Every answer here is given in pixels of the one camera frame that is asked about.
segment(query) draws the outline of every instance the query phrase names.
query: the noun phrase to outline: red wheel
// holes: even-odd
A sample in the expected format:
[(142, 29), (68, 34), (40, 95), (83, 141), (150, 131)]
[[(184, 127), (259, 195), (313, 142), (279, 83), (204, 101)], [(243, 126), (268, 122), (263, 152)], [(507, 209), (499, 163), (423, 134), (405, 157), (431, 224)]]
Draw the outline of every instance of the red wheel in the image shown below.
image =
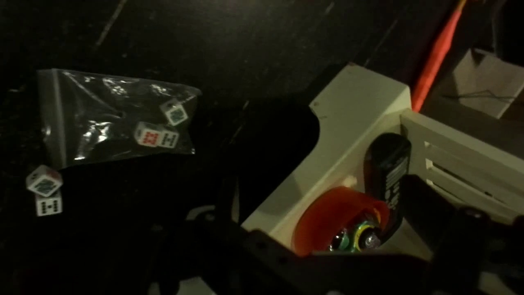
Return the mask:
[(336, 186), (317, 198), (297, 222), (294, 247), (299, 255), (330, 250), (335, 236), (343, 229), (374, 216), (386, 229), (390, 211), (386, 201), (348, 186)]

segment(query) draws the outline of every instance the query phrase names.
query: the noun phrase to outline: die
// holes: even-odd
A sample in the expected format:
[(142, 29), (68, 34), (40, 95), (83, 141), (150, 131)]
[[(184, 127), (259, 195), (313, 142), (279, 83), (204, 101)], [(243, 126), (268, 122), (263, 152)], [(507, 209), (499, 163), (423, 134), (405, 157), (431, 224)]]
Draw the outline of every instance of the die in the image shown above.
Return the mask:
[(137, 124), (135, 139), (142, 145), (158, 147), (163, 141), (164, 131), (158, 124), (142, 121)]
[(163, 103), (161, 109), (163, 109), (164, 116), (168, 118), (169, 124), (173, 124), (173, 126), (178, 126), (189, 118), (184, 104), (178, 98)]
[(174, 149), (174, 147), (178, 147), (179, 137), (181, 137), (181, 134), (178, 131), (164, 129), (160, 145), (168, 147), (168, 149)]
[(51, 196), (35, 195), (37, 216), (51, 216), (63, 213), (63, 193), (58, 190)]
[(48, 165), (38, 165), (29, 177), (27, 177), (27, 188), (42, 195), (51, 196), (63, 186), (63, 175), (58, 170), (53, 170)]

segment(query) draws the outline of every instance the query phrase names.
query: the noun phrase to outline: black table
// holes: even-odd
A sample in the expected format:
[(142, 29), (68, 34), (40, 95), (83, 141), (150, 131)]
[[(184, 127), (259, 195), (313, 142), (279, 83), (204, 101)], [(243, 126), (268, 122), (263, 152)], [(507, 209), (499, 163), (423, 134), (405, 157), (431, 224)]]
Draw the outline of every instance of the black table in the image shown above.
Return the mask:
[[(250, 214), (313, 149), (309, 101), (330, 78), (358, 62), (413, 83), (454, 3), (0, 0), (0, 293), (143, 293), (163, 240), (217, 200), (223, 175), (241, 175)], [(467, 8), (446, 68), (490, 6)], [(199, 155), (66, 168), (65, 214), (37, 218), (25, 177), (48, 162), (37, 90), (48, 67), (200, 86)]]

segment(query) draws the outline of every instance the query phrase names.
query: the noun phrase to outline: plastic bag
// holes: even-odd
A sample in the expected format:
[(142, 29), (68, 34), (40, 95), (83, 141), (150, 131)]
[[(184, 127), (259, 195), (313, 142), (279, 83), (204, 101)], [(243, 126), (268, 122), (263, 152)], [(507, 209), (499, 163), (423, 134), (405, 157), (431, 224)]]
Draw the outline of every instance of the plastic bag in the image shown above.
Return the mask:
[(196, 154), (189, 124), (200, 95), (182, 83), (40, 70), (43, 131), (53, 165)]

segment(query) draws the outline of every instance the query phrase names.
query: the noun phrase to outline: orange stick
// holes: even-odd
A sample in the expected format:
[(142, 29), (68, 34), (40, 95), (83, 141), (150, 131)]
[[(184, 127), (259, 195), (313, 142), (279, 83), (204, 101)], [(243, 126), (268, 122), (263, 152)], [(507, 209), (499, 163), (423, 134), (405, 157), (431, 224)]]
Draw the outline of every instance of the orange stick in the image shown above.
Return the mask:
[(466, 6), (467, 0), (461, 0), (456, 11), (451, 14), (449, 21), (446, 23), (444, 29), (441, 31), (440, 37), (436, 39), (430, 59), (426, 62), (426, 67), (413, 90), (412, 104), (415, 111), (422, 111), (428, 93), (440, 73), (440, 68), (444, 62), (444, 57), (448, 55), (449, 49), (453, 47), (454, 34), (458, 29), (458, 23), (461, 19), (462, 9)]

